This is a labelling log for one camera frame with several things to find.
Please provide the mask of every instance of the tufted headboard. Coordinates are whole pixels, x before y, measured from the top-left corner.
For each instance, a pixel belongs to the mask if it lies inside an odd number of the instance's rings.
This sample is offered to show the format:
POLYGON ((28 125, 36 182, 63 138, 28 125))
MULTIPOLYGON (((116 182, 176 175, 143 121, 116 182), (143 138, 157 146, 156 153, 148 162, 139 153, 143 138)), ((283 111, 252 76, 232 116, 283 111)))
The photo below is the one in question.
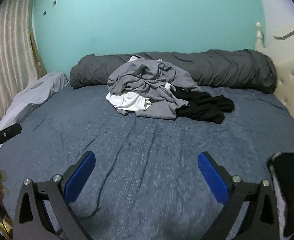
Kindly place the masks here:
POLYGON ((274 95, 287 107, 294 118, 294 24, 273 32, 274 41, 268 47, 263 45, 261 24, 258 28, 256 50, 268 55, 277 71, 277 86, 274 95))

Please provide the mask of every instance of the striped curtain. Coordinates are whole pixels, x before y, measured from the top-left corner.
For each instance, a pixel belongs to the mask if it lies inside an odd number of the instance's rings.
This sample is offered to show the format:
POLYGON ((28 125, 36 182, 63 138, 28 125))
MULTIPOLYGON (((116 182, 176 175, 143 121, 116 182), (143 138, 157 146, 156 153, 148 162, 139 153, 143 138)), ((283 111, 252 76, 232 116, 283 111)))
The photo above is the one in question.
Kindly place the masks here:
POLYGON ((0 120, 14 96, 37 80, 29 31, 32 0, 0 5, 0 120))

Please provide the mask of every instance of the mattress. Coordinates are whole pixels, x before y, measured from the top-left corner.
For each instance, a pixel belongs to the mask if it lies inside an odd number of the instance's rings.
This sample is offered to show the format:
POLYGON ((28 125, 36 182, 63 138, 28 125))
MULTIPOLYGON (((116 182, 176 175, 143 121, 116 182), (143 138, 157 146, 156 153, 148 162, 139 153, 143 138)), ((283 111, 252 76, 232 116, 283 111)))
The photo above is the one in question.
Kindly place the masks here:
POLYGON ((0 149, 10 217, 24 179, 49 180, 90 150, 96 167, 71 207, 93 239, 200 239, 222 208, 197 167, 200 152, 231 175, 258 183, 271 180, 266 161, 274 153, 294 151, 294 120, 273 95, 203 90, 234 101, 222 124, 123 116, 106 100, 106 86, 65 86, 0 149))

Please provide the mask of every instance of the bed post finial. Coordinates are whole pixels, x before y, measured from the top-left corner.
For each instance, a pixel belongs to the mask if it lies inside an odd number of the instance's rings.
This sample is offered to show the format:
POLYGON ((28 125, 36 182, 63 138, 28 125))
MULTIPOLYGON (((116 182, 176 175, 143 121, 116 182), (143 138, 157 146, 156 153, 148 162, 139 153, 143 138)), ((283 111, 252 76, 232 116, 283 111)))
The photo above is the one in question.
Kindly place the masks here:
POLYGON ((262 34, 262 24, 260 22, 256 22, 257 27, 257 40, 255 44, 255 50, 261 51, 264 48, 263 44, 263 34, 262 34))

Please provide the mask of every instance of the wall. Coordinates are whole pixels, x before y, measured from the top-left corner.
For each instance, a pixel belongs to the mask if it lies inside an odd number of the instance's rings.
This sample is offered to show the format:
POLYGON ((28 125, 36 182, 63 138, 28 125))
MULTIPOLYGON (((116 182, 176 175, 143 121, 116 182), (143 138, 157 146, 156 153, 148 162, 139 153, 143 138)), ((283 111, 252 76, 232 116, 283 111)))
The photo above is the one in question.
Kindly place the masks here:
POLYGON ((266 21, 265 44, 274 39, 271 32, 281 26, 294 23, 294 3, 292 0, 263 0, 266 21))
POLYGON ((93 53, 253 49, 264 25, 261 0, 53 1, 34 0, 35 34, 47 72, 67 75, 93 53))

